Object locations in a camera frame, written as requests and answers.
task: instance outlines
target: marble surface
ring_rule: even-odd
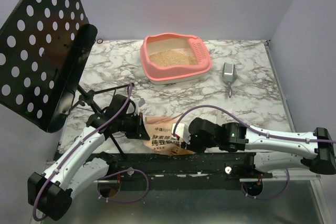
[[[140,40],[104,41],[95,44],[80,80],[85,90],[96,91],[119,85],[135,83],[131,99],[143,98],[141,107],[145,116],[178,115],[201,104],[211,104],[234,113],[245,122],[269,130],[290,131],[279,89],[273,75],[262,41],[209,40],[204,41],[212,58],[212,68],[202,78],[192,81],[153,85],[145,76],[140,63]],[[224,62],[236,65],[238,78],[232,85],[233,95],[228,98],[222,81]],[[118,90],[126,95],[126,90]],[[110,104],[113,92],[99,94],[94,100],[101,108]],[[74,109],[68,117],[62,134],[59,151],[64,153],[78,136],[89,115],[90,107]],[[190,123],[200,116],[212,122],[232,121],[213,109],[203,108],[191,112],[183,122]],[[118,143],[126,153],[150,153],[140,140],[130,140],[116,134]],[[95,153],[118,150],[109,138]]]

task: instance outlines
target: wall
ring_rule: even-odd
[[[0,0],[0,27],[19,0]],[[27,179],[42,172],[60,133],[48,134],[0,105],[0,223],[30,223]]]
[[[98,38],[173,31],[203,39],[269,39],[292,0],[82,0]]]
[[[297,131],[325,127],[336,140],[336,0],[294,0],[270,50]],[[323,190],[336,221],[335,176]]]

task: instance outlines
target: litter box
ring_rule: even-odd
[[[179,55],[194,57],[195,64],[159,66],[150,60],[150,56],[154,54],[162,53],[164,56],[167,51],[167,54],[171,54],[171,50]],[[164,33],[147,36],[140,49],[140,59],[146,76],[154,84],[193,80],[203,76],[211,68],[211,58],[205,44],[193,35]]]

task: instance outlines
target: perforated black panel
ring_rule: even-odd
[[[60,129],[92,47],[79,35],[85,24],[80,0],[20,0],[0,30],[0,103],[45,131]]]

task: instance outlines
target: gray floor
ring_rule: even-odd
[[[265,182],[262,195],[280,191],[285,182]],[[117,197],[133,199],[140,192],[120,192]],[[275,200],[256,201],[241,191],[190,190],[151,191],[135,204],[115,204],[98,200],[94,184],[72,203],[57,222],[44,224],[110,223],[322,223],[311,184],[292,182],[289,190]]]

